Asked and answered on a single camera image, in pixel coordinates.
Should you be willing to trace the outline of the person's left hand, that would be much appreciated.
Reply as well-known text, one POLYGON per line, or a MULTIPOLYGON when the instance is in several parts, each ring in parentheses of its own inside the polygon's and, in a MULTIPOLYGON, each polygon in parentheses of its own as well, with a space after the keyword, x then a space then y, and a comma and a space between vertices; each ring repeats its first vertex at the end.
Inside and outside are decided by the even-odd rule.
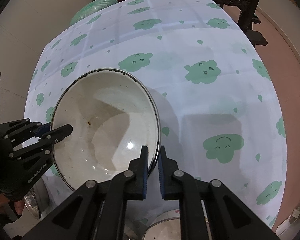
MULTIPOLYGON (((6 213, 4 206, 6 204, 8 204, 9 202, 10 202, 9 199, 7 199, 3 194, 0 194, 0 213, 6 213)), ((16 213, 18 215, 22 215, 23 209, 25 207, 24 200, 22 199, 20 201, 14 202, 13 204, 14 204, 14 209, 15 209, 16 213)))

